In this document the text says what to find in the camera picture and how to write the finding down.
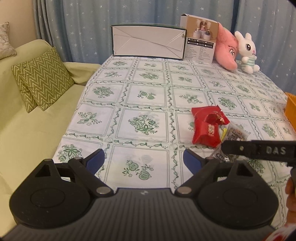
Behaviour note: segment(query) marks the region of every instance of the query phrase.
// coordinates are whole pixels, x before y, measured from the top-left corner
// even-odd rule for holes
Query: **pink plush toy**
[[[219,31],[216,41],[214,56],[217,62],[228,70],[236,70],[235,57],[238,53],[239,43],[236,37],[219,23]]]

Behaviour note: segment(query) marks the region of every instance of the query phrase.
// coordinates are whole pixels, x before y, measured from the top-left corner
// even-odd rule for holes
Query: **gray ribbed surface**
[[[80,220],[56,229],[18,225],[4,241],[262,241],[273,230],[230,230],[218,226],[196,209],[191,199],[170,189],[119,189],[97,199]]]

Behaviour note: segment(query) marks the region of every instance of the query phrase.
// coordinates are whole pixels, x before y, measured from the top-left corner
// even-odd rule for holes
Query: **blue curtain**
[[[296,12],[287,0],[240,0],[236,30],[250,33],[256,64],[283,91],[296,94]]]
[[[230,29],[234,0],[34,0],[39,38],[63,61],[103,63],[112,54],[111,25],[162,23],[178,26],[183,13]]]

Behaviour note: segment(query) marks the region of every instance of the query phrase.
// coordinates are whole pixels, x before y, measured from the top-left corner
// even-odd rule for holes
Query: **white bunny plush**
[[[246,33],[244,38],[239,31],[236,31],[234,35],[239,42],[239,53],[242,56],[242,71],[248,74],[258,72],[260,67],[255,64],[255,60],[257,59],[256,47],[252,41],[252,36],[249,33]]]

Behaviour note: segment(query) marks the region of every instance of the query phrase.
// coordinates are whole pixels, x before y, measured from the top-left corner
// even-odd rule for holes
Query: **beige fluffy pillow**
[[[17,52],[9,43],[8,24],[8,22],[0,24],[0,59],[17,55]]]

